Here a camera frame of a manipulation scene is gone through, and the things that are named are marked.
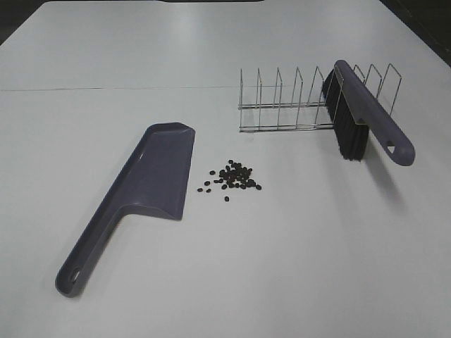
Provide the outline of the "pile of coffee beans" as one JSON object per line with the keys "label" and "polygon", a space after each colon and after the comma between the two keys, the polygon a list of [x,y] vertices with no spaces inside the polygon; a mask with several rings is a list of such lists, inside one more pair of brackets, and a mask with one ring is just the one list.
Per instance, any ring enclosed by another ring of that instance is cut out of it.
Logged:
{"label": "pile of coffee beans", "polygon": [[263,184],[254,177],[252,166],[228,159],[220,168],[210,168],[207,177],[193,188],[195,194],[217,194],[222,202],[230,203],[237,192],[262,192]]}

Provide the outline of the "purple plastic dustpan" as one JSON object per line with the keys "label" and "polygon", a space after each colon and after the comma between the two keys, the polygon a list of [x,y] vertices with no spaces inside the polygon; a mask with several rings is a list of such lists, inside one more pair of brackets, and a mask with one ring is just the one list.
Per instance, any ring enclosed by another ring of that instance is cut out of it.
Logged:
{"label": "purple plastic dustpan", "polygon": [[182,219],[194,137],[195,130],[182,123],[146,129],[56,276],[63,296],[82,293],[125,216]]}

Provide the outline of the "purple hand brush black bristles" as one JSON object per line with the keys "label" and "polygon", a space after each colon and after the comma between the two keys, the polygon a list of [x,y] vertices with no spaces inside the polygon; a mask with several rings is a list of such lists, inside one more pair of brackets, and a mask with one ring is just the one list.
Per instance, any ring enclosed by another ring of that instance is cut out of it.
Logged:
{"label": "purple hand brush black bristles", "polygon": [[347,61],[335,62],[321,92],[344,159],[363,159],[372,133],[393,162],[401,166],[413,164],[414,145]]}

